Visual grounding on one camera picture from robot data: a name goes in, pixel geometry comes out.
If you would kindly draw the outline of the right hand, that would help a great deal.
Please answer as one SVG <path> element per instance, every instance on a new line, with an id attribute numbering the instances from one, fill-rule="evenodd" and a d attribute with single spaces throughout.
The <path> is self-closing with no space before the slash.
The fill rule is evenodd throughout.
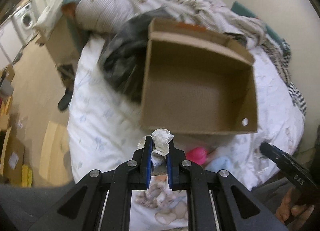
<path id="1" fill-rule="evenodd" d="M 292 230 L 299 230 L 310 217 L 315 206 L 291 206 L 292 193 L 294 189 L 295 188 L 291 188 L 283 197 L 280 206 L 276 210 L 275 216 L 283 224 L 289 219 L 290 215 L 294 216 L 295 221 L 293 222 Z"/>

